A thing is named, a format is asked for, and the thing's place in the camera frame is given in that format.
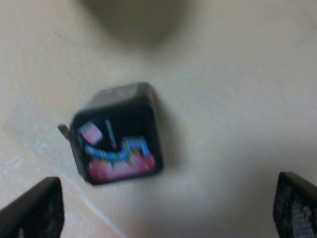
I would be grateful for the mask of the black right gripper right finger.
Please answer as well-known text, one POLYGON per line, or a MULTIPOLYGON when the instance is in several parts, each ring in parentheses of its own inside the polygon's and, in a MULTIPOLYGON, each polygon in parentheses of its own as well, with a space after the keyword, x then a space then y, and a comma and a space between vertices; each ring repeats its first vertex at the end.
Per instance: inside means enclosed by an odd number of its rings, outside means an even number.
POLYGON ((317 187, 294 172, 278 176, 273 220, 280 238, 317 236, 317 187))

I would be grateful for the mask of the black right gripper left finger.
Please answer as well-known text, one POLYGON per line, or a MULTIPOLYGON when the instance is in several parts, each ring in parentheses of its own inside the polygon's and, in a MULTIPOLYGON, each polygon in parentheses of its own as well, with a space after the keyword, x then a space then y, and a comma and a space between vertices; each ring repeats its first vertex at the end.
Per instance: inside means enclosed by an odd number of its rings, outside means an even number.
POLYGON ((46 177, 0 210, 2 238, 59 238, 64 226, 60 178, 46 177))

